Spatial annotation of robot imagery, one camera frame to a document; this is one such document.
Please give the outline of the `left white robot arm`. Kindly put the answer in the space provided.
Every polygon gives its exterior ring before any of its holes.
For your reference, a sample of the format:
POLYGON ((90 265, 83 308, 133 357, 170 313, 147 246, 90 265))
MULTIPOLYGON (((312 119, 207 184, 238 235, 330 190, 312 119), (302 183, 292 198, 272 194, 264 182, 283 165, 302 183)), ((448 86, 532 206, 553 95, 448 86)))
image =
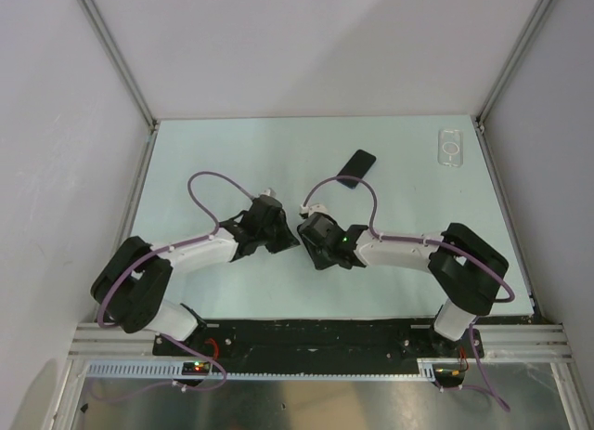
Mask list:
POLYGON ((299 245, 280 207, 248 211, 216 225, 210 234, 151 245, 138 236, 123 242, 91 287, 99 326, 126 333, 151 331, 173 338, 187 355, 205 346, 203 319, 191 307, 165 299, 173 277, 250 256, 264 247, 278 254, 299 245))

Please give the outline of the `clear phone case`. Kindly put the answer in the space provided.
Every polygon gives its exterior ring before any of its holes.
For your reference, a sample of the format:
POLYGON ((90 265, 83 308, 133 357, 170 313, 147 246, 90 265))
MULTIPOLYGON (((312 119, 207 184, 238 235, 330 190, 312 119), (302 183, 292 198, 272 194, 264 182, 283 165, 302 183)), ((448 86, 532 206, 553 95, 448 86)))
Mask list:
POLYGON ((438 133, 437 162, 448 167, 463 165, 463 132, 458 129, 442 129, 438 133))

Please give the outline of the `dark blue smartphone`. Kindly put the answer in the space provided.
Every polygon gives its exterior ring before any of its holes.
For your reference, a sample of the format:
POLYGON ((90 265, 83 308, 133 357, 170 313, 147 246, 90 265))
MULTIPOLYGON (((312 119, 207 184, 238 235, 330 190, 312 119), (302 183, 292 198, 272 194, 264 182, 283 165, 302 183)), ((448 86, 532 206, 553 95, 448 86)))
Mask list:
POLYGON ((375 155, 357 150, 339 171, 337 181, 348 189, 355 189, 376 161, 375 155))

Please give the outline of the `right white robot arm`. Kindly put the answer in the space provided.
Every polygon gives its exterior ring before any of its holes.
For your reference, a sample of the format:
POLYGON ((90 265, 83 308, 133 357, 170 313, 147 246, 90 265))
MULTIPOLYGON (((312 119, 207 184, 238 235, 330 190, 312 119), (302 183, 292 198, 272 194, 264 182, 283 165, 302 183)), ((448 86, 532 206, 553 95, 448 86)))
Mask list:
POLYGON ((465 332, 494 304, 515 299, 504 281, 506 258, 459 223, 439 236, 388 236, 363 225, 342 229, 331 218, 314 215, 297 231, 317 270, 403 267, 433 275, 446 300, 428 336, 431 350, 442 357, 461 347, 465 332))

